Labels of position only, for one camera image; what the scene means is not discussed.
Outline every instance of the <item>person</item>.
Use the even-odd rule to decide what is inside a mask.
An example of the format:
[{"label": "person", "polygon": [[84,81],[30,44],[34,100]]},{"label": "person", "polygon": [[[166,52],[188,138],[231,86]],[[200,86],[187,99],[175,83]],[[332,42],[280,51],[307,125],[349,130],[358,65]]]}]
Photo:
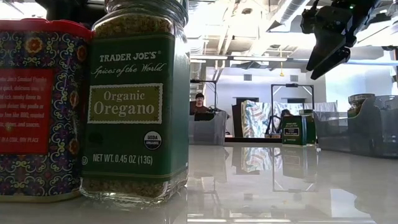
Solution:
[{"label": "person", "polygon": [[198,93],[195,96],[195,105],[190,107],[190,114],[196,113],[207,113],[209,108],[203,106],[203,101],[205,100],[205,96],[202,93]]},{"label": "person", "polygon": [[282,120],[283,120],[284,116],[293,116],[293,115],[290,113],[290,111],[288,109],[284,109],[284,110],[282,110],[282,112],[280,112],[280,122],[279,122],[278,128],[276,129],[276,133],[282,132]]}]

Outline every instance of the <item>robotic arm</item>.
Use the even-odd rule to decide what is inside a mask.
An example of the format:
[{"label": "robotic arm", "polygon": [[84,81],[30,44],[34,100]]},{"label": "robotic arm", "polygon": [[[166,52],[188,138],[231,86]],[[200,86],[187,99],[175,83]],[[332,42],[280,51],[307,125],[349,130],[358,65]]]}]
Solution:
[{"label": "robotic arm", "polygon": [[313,71],[313,80],[349,60],[355,35],[370,20],[381,0],[333,0],[331,6],[317,9],[318,1],[303,11],[301,21],[302,32],[313,32],[317,38],[307,64],[307,70]]}]

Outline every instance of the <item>gray plastic bin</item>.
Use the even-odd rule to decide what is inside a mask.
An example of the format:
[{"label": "gray plastic bin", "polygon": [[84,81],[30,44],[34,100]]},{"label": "gray plastic bin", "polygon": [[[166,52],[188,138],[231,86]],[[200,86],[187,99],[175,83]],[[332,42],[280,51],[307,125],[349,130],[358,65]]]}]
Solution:
[{"label": "gray plastic bin", "polygon": [[368,98],[354,118],[341,119],[341,113],[334,118],[331,115],[315,112],[321,149],[398,157],[398,96]]},{"label": "gray plastic bin", "polygon": [[189,144],[222,146],[226,117],[224,111],[217,113],[211,121],[195,121],[195,116],[189,116]]}]

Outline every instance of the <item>jar lid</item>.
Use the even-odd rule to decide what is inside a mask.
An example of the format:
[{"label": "jar lid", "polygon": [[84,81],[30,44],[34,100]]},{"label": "jar lid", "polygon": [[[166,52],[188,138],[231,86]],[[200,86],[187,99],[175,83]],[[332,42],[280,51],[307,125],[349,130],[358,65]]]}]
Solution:
[{"label": "jar lid", "polygon": [[91,31],[83,25],[66,20],[48,21],[46,19],[30,18],[21,20],[0,20],[2,31],[42,31],[64,32],[67,34],[91,39]]},{"label": "jar lid", "polygon": [[300,115],[312,114],[313,113],[313,109],[299,110],[298,113]]},{"label": "jar lid", "polygon": [[352,95],[348,97],[348,103],[353,103],[355,101],[364,101],[370,97],[375,97],[375,94],[363,93],[363,94]]}]

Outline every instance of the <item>glossy table surface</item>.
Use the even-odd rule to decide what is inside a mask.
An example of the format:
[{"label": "glossy table surface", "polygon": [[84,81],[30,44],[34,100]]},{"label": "glossy table surface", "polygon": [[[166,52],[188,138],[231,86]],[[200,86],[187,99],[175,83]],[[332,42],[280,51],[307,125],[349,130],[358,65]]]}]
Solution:
[{"label": "glossy table surface", "polygon": [[157,208],[80,197],[0,203],[0,223],[398,223],[398,161],[280,144],[190,146],[186,188]]}]

